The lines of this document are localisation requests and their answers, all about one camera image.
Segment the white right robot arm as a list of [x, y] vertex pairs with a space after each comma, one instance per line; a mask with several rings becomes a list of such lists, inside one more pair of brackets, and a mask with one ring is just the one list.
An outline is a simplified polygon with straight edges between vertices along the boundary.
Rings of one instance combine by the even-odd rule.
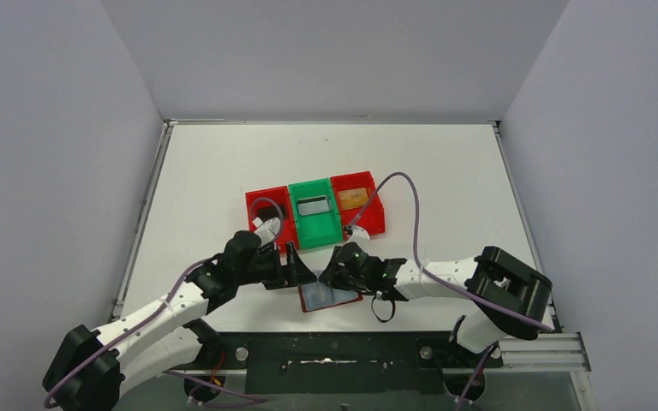
[[552, 282], [495, 246], [468, 259], [420, 265], [406, 258], [372, 256], [350, 241], [335, 249], [319, 280], [384, 301], [472, 301], [475, 311], [462, 315], [447, 343], [449, 357], [461, 366], [471, 364], [503, 337], [532, 341], [552, 329], [543, 322]]

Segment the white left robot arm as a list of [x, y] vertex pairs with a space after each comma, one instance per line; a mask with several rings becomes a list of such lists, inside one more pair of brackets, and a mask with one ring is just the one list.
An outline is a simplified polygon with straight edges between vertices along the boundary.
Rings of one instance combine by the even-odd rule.
[[190, 265], [157, 300], [92, 330], [68, 331], [42, 380], [44, 407], [111, 410], [127, 391], [174, 366], [209, 365], [219, 342], [204, 317], [240, 287], [274, 290], [316, 280], [293, 244], [281, 253], [273, 241], [238, 231], [223, 252]]

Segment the red plastic bin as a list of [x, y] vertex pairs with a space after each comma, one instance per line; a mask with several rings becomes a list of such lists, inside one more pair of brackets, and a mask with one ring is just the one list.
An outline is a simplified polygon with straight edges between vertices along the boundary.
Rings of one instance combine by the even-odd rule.
[[[370, 171], [362, 171], [339, 176], [332, 176], [330, 178], [330, 183], [332, 185], [334, 197], [338, 205], [342, 226], [348, 226], [360, 213], [363, 207], [341, 211], [337, 200], [337, 191], [351, 188], [366, 188], [369, 195], [369, 200], [376, 189], [373, 175]], [[382, 235], [386, 232], [385, 208], [378, 194], [374, 197], [369, 206], [364, 210], [364, 213], [356, 221], [356, 224], [363, 227], [370, 235]]]
[[245, 193], [249, 229], [255, 231], [262, 223], [271, 223], [272, 232], [281, 229], [276, 240], [279, 252], [285, 253], [286, 246], [297, 244], [296, 224], [287, 186], [265, 188]]

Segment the green plastic bin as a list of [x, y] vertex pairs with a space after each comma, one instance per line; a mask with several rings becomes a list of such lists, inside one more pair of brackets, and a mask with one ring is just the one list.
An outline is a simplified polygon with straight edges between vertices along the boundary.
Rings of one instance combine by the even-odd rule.
[[[328, 178], [293, 183], [288, 186], [294, 212], [298, 247], [308, 250], [340, 243], [344, 239], [338, 206]], [[329, 212], [302, 217], [296, 209], [296, 201], [303, 198], [326, 196]]]

